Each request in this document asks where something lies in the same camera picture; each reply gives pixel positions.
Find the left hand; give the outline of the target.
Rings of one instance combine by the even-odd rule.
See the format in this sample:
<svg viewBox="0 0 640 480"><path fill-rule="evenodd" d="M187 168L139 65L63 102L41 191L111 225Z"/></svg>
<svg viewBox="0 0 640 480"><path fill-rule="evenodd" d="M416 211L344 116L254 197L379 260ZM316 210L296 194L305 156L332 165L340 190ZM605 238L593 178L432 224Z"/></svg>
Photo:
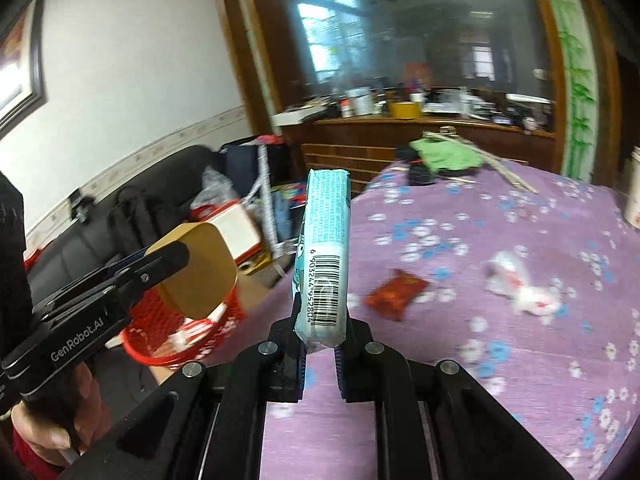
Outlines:
<svg viewBox="0 0 640 480"><path fill-rule="evenodd" d="M76 366L72 385L79 393L74 430L79 438L79 452L83 453L110 429L111 415L101 399L99 384L85 363ZM11 419L17 434L39 458L54 466L68 465L62 452L72 447L72 438L64 427L24 402L12 408Z"/></svg>

